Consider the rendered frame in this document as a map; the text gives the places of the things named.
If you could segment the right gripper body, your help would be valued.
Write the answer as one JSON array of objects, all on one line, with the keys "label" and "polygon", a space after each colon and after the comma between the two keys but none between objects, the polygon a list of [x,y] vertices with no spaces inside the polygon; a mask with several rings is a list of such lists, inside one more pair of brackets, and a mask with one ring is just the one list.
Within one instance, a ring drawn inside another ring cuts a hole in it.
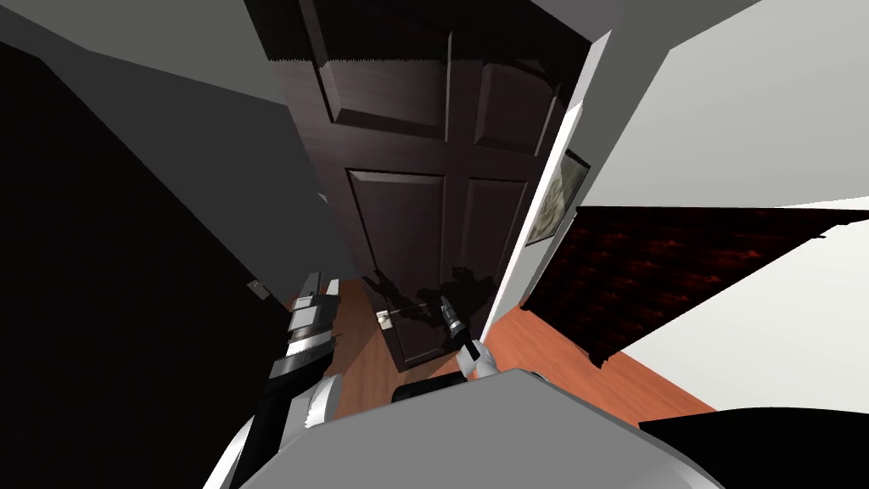
[{"label": "right gripper body", "polygon": [[471,328],[477,323],[476,315],[490,302],[495,291],[493,276],[476,278],[474,271],[468,267],[452,267],[451,280],[435,289],[420,289],[416,292],[416,298],[426,306],[435,324],[447,324],[442,310],[442,300],[446,299],[457,317]]}]

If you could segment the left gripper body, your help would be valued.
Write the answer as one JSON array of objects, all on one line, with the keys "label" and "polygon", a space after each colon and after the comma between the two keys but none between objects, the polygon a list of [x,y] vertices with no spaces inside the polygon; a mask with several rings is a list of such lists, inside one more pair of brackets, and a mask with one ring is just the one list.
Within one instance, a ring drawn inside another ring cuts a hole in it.
[{"label": "left gripper body", "polygon": [[301,340],[333,327],[339,296],[330,294],[300,296],[292,305],[289,338]]}]

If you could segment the silver door lever handle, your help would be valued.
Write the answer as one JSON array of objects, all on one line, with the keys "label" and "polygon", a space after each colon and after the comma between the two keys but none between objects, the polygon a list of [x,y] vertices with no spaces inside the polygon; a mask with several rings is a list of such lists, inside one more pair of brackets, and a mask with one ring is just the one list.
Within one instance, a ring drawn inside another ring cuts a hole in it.
[{"label": "silver door lever handle", "polygon": [[393,329],[400,323],[435,326],[434,318],[429,314],[429,309],[424,304],[416,304],[403,307],[398,310],[383,310],[376,312],[379,328],[382,330]]}]

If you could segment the dark brown panelled door leaf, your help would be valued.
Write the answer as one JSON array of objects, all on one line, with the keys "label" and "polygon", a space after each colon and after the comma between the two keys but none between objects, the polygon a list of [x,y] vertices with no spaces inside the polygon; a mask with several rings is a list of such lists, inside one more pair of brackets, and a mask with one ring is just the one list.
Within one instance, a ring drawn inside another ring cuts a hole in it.
[{"label": "dark brown panelled door leaf", "polygon": [[[533,0],[243,1],[373,311],[468,267],[480,337],[591,41]],[[454,351],[381,333],[399,371]]]}]

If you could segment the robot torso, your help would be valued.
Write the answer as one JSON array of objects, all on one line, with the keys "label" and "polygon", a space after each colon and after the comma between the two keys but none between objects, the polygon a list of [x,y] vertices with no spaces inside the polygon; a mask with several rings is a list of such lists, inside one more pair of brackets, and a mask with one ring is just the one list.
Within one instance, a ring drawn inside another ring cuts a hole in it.
[{"label": "robot torso", "polygon": [[724,489],[676,449],[520,370],[305,430],[241,489]]}]

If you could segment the framed picture on wall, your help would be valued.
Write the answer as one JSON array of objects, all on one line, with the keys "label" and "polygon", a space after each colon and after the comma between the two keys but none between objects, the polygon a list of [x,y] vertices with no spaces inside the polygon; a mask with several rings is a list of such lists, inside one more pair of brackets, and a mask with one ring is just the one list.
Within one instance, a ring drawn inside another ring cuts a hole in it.
[{"label": "framed picture on wall", "polygon": [[537,212],[527,245],[549,239],[557,232],[590,169],[574,151],[565,150]]}]

